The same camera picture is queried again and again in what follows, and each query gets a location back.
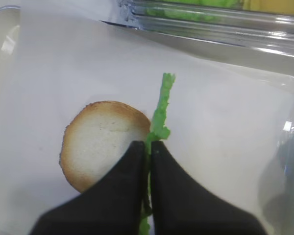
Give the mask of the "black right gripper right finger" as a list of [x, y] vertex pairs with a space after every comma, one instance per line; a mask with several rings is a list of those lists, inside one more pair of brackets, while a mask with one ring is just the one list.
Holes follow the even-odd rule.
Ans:
[[197, 183], [165, 144], [151, 144], [151, 201], [157, 235], [264, 235], [252, 214]]

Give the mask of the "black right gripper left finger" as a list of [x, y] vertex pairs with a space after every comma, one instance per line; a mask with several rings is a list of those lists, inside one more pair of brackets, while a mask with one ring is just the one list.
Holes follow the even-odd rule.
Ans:
[[145, 145], [133, 141], [95, 185], [40, 216], [32, 235], [137, 235], [145, 185]]

